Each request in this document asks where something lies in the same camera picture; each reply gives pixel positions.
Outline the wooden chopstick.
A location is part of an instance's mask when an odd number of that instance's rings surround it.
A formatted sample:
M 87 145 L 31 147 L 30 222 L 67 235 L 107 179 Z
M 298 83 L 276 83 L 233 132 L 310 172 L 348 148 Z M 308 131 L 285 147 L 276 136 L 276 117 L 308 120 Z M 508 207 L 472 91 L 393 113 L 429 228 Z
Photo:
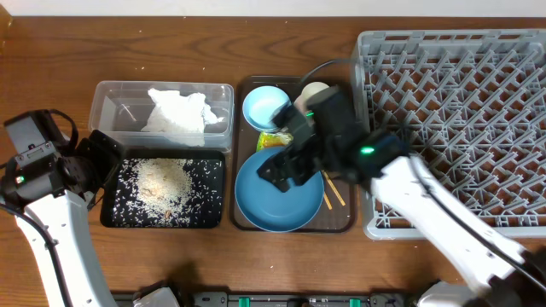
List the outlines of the wooden chopstick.
M 338 199 L 339 203 L 342 205 L 342 206 L 346 206 L 346 202 L 345 200 L 343 199 L 343 197 L 340 195 L 340 192 L 339 190 L 336 188 L 334 182 L 330 179 L 328 173 L 326 171 L 322 171 L 322 175 L 324 177 L 324 179 L 326 180 L 326 182 L 328 183 L 329 187 L 331 188 L 331 190 L 334 192 L 336 198 Z
M 330 211 L 332 211 L 332 210 L 333 210 L 333 207 L 332 207 L 332 204 L 331 204 L 331 202 L 330 202 L 330 200 L 329 200 L 329 197 L 327 196 L 326 193 L 323 194 L 323 199 L 324 199 L 324 202 L 325 202 L 327 208 L 328 208 Z

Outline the brown serving tray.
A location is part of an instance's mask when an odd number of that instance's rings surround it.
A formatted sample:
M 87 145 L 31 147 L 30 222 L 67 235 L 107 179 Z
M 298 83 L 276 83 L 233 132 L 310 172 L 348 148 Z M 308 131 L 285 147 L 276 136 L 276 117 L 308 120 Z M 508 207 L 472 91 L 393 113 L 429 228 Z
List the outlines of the brown serving tray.
M 256 152 L 259 137 L 259 132 L 252 128 L 242 114 L 244 98 L 251 90 L 263 85 L 271 85 L 293 95 L 298 82 L 299 78 L 295 76 L 249 76 L 239 83 L 235 100 L 232 178 L 236 178 L 244 162 Z M 315 217 L 298 230 L 300 233 L 343 233 L 357 220 L 355 189 L 333 175 L 329 178 L 337 190 L 333 191 L 328 183 L 325 185 L 328 201 L 323 202 Z

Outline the light blue small bowl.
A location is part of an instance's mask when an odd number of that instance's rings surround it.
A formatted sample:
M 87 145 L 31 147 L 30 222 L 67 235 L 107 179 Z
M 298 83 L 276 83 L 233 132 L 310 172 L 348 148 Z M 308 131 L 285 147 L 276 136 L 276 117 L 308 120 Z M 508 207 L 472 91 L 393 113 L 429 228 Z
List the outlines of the light blue small bowl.
M 243 117 L 255 130 L 273 132 L 278 130 L 273 122 L 276 112 L 289 102 L 288 94 L 280 88 L 271 85 L 259 86 L 244 98 Z

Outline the yellow green snack wrapper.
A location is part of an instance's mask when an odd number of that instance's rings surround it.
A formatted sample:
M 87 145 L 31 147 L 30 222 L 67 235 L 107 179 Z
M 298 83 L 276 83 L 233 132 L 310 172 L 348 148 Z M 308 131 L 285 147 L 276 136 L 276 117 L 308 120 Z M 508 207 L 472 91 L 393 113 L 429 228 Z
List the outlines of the yellow green snack wrapper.
M 258 137 L 256 151 L 259 152 L 265 148 L 287 146 L 293 137 L 287 132 L 268 133 L 261 132 Z

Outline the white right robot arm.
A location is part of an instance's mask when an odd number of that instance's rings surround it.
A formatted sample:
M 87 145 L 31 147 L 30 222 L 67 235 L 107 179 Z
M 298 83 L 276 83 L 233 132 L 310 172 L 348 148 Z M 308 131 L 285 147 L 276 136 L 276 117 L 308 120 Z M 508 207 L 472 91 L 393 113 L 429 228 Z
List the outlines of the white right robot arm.
M 282 192 L 319 171 L 357 184 L 403 215 L 451 262 L 466 285 L 438 282 L 419 306 L 543 306 L 545 251 L 529 252 L 474 215 L 397 136 L 368 133 L 339 87 L 317 92 L 302 113 L 277 108 L 273 125 L 292 142 L 267 159 L 258 175 Z

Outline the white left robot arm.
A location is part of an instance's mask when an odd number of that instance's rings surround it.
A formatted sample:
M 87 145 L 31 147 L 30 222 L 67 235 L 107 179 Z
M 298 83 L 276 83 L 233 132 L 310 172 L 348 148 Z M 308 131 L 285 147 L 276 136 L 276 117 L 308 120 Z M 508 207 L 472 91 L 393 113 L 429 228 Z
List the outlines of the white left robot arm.
M 122 146 L 94 130 L 76 156 L 91 164 L 90 186 L 79 195 L 48 192 L 30 203 L 1 193 L 1 208 L 15 216 L 38 265 L 50 306 L 116 306 L 90 237 L 88 214 L 97 191 L 113 177 Z

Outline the white napkin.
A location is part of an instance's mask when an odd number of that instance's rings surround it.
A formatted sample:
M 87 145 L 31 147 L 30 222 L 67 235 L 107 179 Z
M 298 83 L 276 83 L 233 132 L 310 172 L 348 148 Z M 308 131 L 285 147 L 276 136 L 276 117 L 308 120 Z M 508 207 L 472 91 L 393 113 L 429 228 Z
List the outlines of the white napkin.
M 205 94 L 181 96 L 179 90 L 150 89 L 148 95 L 155 106 L 142 132 L 164 133 L 172 142 L 203 147 L 206 126 L 224 121 L 206 104 Z

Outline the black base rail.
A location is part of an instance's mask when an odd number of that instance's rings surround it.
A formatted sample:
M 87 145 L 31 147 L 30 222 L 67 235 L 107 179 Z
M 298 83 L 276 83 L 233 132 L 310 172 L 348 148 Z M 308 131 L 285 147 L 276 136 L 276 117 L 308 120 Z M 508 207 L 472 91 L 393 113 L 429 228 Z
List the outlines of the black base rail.
M 175 294 L 180 306 L 191 307 L 404 307 L 405 296 L 398 293 L 370 295 L 258 294 L 258 293 L 181 293 Z

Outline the grey dishwasher rack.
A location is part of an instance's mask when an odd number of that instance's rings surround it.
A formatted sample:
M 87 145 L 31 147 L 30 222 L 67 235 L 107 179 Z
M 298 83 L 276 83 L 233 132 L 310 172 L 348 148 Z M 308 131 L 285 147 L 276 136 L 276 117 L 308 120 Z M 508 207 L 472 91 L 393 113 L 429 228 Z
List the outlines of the grey dishwasher rack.
M 545 236 L 545 32 L 362 32 L 358 117 L 415 150 L 496 231 Z

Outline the clear plastic bin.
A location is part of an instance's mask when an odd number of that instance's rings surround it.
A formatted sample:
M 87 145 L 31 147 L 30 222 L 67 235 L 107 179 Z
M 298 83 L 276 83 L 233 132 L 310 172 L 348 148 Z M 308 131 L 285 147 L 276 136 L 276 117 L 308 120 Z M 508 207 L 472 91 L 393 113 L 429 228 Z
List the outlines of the clear plastic bin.
M 228 84 L 102 81 L 96 86 L 89 129 L 125 146 L 229 152 L 234 98 Z

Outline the cream cup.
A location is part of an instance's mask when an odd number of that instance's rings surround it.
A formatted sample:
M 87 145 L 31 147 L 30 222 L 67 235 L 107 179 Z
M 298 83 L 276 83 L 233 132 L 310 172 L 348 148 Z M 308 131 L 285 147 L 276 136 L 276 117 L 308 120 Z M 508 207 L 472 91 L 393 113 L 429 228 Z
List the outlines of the cream cup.
M 307 101 L 309 98 L 311 98 L 316 93 L 325 90 L 329 87 L 328 84 L 325 84 L 323 82 L 312 82 L 307 84 L 303 89 L 301 94 L 298 97 L 298 101 Z

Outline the dark blue plate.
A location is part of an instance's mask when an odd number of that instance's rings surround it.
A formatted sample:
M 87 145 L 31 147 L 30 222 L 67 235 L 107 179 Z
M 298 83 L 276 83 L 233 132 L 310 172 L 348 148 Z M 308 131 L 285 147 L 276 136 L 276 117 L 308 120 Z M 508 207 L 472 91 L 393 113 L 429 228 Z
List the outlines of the dark blue plate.
M 243 216 L 254 226 L 270 232 L 291 232 L 304 227 L 319 212 L 324 194 L 322 175 L 315 173 L 283 193 L 258 176 L 258 168 L 281 147 L 266 148 L 248 158 L 237 173 L 235 200 Z

